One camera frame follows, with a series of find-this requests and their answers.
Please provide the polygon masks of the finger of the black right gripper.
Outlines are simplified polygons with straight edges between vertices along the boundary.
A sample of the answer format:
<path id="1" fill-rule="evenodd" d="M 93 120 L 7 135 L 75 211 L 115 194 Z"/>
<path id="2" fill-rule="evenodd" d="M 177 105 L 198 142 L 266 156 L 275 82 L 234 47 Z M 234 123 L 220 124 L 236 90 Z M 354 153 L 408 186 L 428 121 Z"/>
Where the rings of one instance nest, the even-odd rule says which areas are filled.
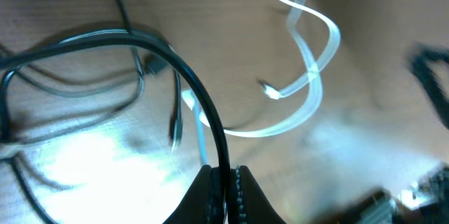
<path id="1" fill-rule="evenodd" d="M 435 62 L 448 64 L 448 49 L 420 46 L 409 59 L 409 70 L 424 89 L 440 122 L 448 129 L 448 96 L 430 68 Z"/>

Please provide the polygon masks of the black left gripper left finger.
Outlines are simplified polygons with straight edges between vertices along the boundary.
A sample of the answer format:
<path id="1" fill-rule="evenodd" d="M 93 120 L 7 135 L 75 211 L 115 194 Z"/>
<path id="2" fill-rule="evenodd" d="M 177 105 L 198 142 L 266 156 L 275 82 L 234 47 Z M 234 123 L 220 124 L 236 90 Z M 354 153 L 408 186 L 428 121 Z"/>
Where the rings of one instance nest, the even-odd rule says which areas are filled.
<path id="1" fill-rule="evenodd" d="M 163 224 L 223 224 L 224 200 L 219 168 L 204 165 Z"/>

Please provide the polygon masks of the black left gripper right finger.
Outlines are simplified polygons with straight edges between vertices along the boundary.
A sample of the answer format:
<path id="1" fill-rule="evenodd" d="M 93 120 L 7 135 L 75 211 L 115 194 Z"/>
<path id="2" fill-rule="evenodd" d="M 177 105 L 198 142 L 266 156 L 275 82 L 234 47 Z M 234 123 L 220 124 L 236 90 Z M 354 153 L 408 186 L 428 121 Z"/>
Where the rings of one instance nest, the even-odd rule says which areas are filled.
<path id="1" fill-rule="evenodd" d="M 230 175 L 229 224 L 286 223 L 269 203 L 247 166 L 237 166 Z"/>

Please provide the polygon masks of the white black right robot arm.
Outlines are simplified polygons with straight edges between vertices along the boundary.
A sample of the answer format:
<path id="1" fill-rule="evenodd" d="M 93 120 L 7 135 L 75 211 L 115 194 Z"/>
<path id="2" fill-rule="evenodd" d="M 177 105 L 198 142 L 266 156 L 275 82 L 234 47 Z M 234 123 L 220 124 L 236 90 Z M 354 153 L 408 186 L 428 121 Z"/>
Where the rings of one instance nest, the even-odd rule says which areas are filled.
<path id="1" fill-rule="evenodd" d="M 448 96 L 431 65 L 448 64 L 448 49 L 422 47 L 410 59 L 410 72 L 424 89 L 434 111 L 448 128 Z M 319 223 L 447 223 L 448 165 L 403 190 L 393 198 L 383 189 L 355 204 L 330 212 Z"/>

